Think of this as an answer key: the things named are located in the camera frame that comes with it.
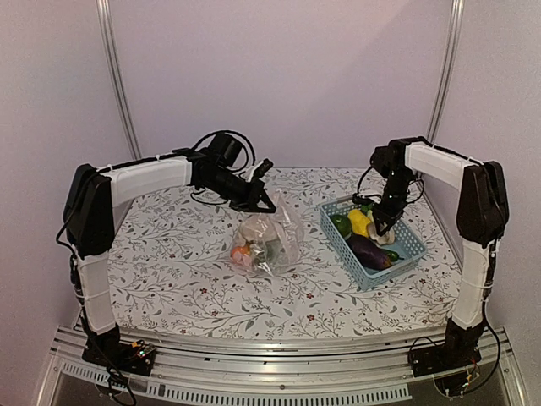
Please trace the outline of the white fake garlic bulb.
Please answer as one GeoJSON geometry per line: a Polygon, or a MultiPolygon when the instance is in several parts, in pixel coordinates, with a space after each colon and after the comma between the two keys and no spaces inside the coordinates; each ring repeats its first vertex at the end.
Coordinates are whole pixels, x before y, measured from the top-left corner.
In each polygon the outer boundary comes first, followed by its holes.
{"type": "Polygon", "coordinates": [[[376,231],[375,231],[375,227],[374,227],[374,223],[370,223],[368,226],[367,226],[367,232],[368,232],[368,236],[369,238],[375,242],[376,244],[378,245],[388,245],[388,244],[385,244],[385,235],[383,236],[378,236],[376,231]]]}

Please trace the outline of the green fake cucumber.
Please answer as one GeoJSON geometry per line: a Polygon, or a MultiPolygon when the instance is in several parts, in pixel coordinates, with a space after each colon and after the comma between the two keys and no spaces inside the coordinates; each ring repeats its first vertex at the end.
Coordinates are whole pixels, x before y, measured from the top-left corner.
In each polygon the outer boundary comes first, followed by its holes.
{"type": "Polygon", "coordinates": [[[387,255],[391,262],[403,261],[403,258],[393,250],[384,250],[384,253],[387,255]]]}

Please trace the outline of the clear zip top bag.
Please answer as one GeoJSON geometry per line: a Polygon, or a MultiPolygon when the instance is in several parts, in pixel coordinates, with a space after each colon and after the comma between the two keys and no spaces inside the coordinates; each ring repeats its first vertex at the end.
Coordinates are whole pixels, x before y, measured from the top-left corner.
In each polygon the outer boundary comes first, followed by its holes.
{"type": "Polygon", "coordinates": [[[303,222],[286,202],[286,193],[278,189],[271,196],[276,205],[274,213],[255,213],[243,220],[232,241],[232,248],[248,246],[251,266],[237,266],[249,275],[274,277],[297,262],[304,240],[303,222]]]}

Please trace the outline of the purple fake eggplant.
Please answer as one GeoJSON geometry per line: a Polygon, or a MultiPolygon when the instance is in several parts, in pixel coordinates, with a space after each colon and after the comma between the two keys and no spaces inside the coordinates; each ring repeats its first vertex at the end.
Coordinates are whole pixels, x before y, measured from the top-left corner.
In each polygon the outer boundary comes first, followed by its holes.
{"type": "Polygon", "coordinates": [[[353,233],[346,240],[346,244],[362,266],[376,271],[391,267],[391,261],[384,251],[369,238],[353,233]]]}

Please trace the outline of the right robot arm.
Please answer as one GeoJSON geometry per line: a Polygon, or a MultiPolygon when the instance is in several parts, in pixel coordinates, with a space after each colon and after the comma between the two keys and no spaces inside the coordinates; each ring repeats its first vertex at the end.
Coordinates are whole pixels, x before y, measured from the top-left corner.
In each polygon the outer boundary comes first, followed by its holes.
{"type": "Polygon", "coordinates": [[[370,165],[386,181],[380,201],[373,207],[379,235],[401,218],[409,185],[417,173],[448,184],[459,193],[456,227],[462,237],[462,279],[445,342],[436,356],[443,368],[454,369],[476,348],[487,326],[484,306],[509,220],[503,168],[495,161],[479,162],[432,145],[423,137],[392,140],[377,147],[370,165]]]}

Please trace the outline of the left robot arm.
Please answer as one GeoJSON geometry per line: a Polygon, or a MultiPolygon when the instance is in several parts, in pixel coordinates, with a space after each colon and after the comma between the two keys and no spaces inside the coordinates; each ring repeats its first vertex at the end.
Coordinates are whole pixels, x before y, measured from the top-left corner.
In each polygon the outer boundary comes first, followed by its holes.
{"type": "Polygon", "coordinates": [[[108,367],[126,358],[110,335],[118,330],[112,311],[108,259],[120,227],[119,212],[139,197],[171,188],[211,191],[231,209],[248,213],[276,210],[263,177],[273,163],[258,160],[247,137],[232,130],[203,136],[191,147],[105,167],[79,166],[63,210],[57,243],[71,252],[76,295],[92,351],[108,367]]]}

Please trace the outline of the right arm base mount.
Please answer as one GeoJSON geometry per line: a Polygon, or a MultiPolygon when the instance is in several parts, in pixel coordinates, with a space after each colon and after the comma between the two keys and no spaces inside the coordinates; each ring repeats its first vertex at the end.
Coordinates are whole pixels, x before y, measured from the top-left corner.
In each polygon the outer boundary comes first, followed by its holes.
{"type": "Polygon", "coordinates": [[[454,338],[446,339],[441,345],[412,348],[407,354],[415,377],[460,369],[477,364],[481,359],[476,343],[454,338]]]}

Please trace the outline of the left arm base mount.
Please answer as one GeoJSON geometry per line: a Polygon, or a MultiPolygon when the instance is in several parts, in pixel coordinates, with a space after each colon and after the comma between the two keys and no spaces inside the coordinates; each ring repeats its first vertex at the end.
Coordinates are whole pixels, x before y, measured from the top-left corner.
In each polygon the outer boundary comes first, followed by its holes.
{"type": "Polygon", "coordinates": [[[82,355],[88,363],[139,376],[150,375],[155,357],[156,347],[144,340],[121,343],[116,338],[98,337],[87,340],[82,355]]]}

